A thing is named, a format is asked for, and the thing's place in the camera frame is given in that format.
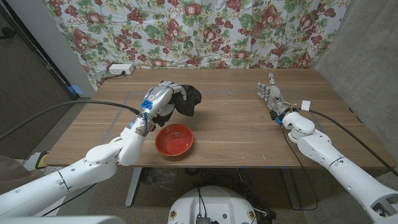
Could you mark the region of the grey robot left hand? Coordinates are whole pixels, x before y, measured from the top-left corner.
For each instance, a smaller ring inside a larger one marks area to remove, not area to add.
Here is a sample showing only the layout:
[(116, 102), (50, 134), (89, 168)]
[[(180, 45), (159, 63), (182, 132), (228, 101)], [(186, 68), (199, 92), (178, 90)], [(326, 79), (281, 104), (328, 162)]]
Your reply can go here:
[(152, 87), (144, 96), (141, 112), (134, 118), (129, 129), (146, 136), (154, 130), (156, 124), (163, 126), (175, 109), (171, 102), (174, 94), (180, 95), (184, 101), (187, 99), (184, 87), (173, 81), (162, 81)]

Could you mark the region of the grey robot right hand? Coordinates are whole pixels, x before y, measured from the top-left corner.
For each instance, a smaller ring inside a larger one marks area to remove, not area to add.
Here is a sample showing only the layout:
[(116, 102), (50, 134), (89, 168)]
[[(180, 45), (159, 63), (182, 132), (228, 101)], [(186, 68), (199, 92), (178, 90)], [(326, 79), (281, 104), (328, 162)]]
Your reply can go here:
[(258, 95), (266, 102), (270, 109), (272, 120), (281, 123), (286, 115), (291, 112), (291, 106), (285, 101), (279, 87), (275, 84), (275, 78), (272, 72), (269, 73), (269, 84), (258, 83), (260, 89)]

